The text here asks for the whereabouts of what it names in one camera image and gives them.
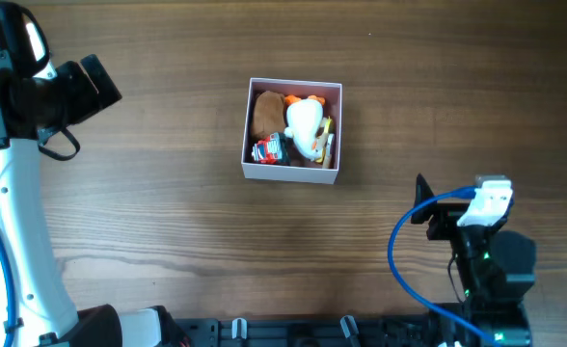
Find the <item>brown plush bear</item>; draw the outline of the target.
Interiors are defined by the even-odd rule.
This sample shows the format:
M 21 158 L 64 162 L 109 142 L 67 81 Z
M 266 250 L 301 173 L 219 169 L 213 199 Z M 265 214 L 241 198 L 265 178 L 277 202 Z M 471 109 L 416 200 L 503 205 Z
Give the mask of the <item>brown plush bear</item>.
M 266 91 L 261 93 L 255 102 L 250 135 L 254 141 L 267 138 L 273 133 L 284 132 L 284 95 Z

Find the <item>pink white cardboard box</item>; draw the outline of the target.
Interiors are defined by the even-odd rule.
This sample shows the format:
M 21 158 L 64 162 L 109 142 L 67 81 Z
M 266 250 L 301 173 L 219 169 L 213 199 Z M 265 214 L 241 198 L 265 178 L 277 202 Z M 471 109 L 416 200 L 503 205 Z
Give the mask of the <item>pink white cardboard box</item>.
M 265 91 L 294 94 L 296 96 L 315 94 L 326 99 L 325 115 L 334 119 L 336 128 L 329 169 L 322 168 L 321 165 L 312 163 L 303 157 L 292 159 L 291 166 L 266 165 L 253 162 L 251 149 L 254 141 L 251 139 L 250 127 L 257 96 Z M 241 167 L 244 177 L 248 179 L 334 184 L 340 167 L 342 97 L 343 87 L 340 83 L 251 77 L 241 149 Z

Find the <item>red toy fire truck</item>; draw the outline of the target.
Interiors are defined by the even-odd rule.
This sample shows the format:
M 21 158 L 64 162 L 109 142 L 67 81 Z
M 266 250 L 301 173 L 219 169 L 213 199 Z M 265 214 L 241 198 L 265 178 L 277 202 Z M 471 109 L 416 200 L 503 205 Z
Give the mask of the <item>red toy fire truck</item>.
M 252 159 L 255 163 L 266 165 L 290 164 L 287 142 L 284 133 L 276 132 L 257 141 L 252 148 Z

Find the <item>white wooden rattle drum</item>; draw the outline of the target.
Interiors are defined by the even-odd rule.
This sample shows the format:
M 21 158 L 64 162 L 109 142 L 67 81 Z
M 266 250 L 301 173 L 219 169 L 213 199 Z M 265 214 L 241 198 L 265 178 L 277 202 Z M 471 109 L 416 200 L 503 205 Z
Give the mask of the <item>white wooden rattle drum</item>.
M 323 147 L 323 157 L 322 157 L 322 168 L 329 170 L 331 168 L 331 162 L 333 157 L 333 143 L 335 141 L 336 135 L 330 133 L 326 139 L 326 144 Z

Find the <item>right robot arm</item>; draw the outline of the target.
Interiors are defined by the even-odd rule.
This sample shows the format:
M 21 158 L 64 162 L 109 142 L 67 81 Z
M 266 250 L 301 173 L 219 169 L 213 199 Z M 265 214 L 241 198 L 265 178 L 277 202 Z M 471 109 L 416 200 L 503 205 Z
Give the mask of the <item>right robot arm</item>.
M 435 304 L 409 284 L 404 289 L 427 310 L 424 340 L 436 346 L 529 346 L 523 300 L 535 284 L 536 245 L 504 225 L 514 204 L 511 181 L 480 176 L 473 186 L 435 194 L 417 176 L 413 208 L 403 222 L 427 224 L 430 241 L 451 247 L 447 265 L 463 292 L 454 304 Z

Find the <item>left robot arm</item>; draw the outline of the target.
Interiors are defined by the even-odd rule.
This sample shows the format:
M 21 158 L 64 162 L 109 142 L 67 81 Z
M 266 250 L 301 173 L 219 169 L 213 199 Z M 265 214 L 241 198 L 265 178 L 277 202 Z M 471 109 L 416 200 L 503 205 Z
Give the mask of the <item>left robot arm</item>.
M 41 203 L 47 142 L 121 93 L 96 55 L 54 67 L 33 14 L 0 2 L 0 346 L 186 346 L 162 306 L 78 309 L 63 284 Z

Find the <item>white orange plush duck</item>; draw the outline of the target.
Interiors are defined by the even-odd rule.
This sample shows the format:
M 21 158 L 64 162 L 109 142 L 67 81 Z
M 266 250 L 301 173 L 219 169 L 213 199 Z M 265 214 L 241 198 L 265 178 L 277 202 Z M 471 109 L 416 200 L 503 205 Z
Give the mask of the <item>white orange plush duck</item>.
M 317 137 L 322 133 L 322 119 L 326 100 L 323 97 L 309 95 L 300 98 L 290 94 L 284 98 L 287 128 L 284 135 L 291 139 L 296 149 L 308 160 L 317 163 Z

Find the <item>yellow wooden rattle drum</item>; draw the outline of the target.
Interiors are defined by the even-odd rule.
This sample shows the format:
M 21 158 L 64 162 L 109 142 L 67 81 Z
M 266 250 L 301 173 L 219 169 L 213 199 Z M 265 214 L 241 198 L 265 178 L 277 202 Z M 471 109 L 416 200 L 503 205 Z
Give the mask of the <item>yellow wooden rattle drum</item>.
M 322 119 L 322 133 L 317 137 L 316 140 L 316 150 L 318 151 L 319 157 L 317 163 L 322 163 L 326 154 L 326 146 L 329 139 L 333 135 L 333 119 L 323 118 Z

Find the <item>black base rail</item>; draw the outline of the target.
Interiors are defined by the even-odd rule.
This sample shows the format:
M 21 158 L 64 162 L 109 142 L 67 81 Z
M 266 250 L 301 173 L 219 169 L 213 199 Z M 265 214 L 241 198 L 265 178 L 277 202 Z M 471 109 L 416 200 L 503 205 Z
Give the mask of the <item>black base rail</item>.
M 401 319 L 355 321 L 347 332 L 336 320 L 245 320 L 239 334 L 232 322 L 217 319 L 177 319 L 190 346 L 202 347 L 394 347 L 435 346 L 424 324 Z

